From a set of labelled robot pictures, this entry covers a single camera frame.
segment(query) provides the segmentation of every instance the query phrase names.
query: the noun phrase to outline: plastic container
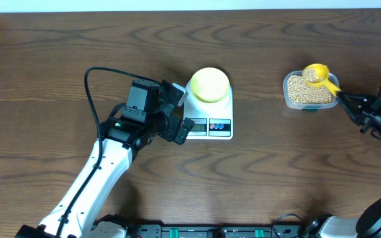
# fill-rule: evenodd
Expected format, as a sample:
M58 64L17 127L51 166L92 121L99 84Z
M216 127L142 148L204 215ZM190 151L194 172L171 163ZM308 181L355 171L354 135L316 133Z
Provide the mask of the plastic container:
M302 76L302 70L293 71L292 73L289 73L288 76L286 76L284 78L283 95L284 95L284 101L286 102L286 106L288 106L291 109L298 109L298 110L302 110L302 109L315 110L315 109L332 108L332 107L337 105L337 100L333 95L331 96L332 102L326 103L326 104L304 104L304 103L293 102L290 99L289 92L288 92L288 80L289 80L290 76L292 76L292 75ZM337 78L334 74L329 73L329 79L336 86L339 86L339 81L337 80Z

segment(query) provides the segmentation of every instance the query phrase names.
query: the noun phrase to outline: white digital scale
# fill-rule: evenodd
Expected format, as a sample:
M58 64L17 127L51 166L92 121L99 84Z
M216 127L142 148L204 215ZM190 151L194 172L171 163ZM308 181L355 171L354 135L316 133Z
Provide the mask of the white digital scale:
M199 81L204 84L210 80L210 78L205 77L206 75L201 75L204 70L210 69L209 77L217 76L220 77L227 76L219 69L205 68L196 72L192 79L186 85L186 91L188 92L188 97L185 100L184 117L187 117L195 122L195 126L189 132L187 139L231 139L233 137L233 91L227 79L228 87L227 92L220 100L216 102L203 102L198 99L198 95L192 92L191 81L197 76ZM215 94L214 91L210 91L209 97Z

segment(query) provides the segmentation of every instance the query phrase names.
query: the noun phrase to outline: yellow ladle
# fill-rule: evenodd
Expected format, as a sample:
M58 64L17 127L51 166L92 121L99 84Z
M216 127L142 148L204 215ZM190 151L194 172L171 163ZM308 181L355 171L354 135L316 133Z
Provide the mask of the yellow ladle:
M305 83L311 87L320 88L322 86L329 89L330 93L336 97L336 92L341 91L339 87L329 80L329 68L320 63L314 63L307 66L302 71L302 78Z

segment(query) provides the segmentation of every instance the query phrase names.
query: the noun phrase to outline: kitchen scale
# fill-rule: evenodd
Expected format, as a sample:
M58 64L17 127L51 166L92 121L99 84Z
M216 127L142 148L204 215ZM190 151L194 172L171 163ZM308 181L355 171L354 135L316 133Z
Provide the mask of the kitchen scale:
M233 137L233 91L227 75L215 68L197 71L186 85L184 116L195 122L187 139Z

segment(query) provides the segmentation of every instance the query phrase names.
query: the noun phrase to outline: wooden table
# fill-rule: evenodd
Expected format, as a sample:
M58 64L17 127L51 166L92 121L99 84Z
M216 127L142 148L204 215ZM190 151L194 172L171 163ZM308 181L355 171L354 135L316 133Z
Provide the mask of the wooden table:
M84 166L96 129L83 87L105 66L184 85L229 76L234 138L156 138L100 216L164 223L270 223L293 212L351 217L381 197L381 142L340 106L288 109L284 76L324 63L341 86L376 94L381 10L0 14L0 237L38 225ZM100 119L131 78L91 74Z

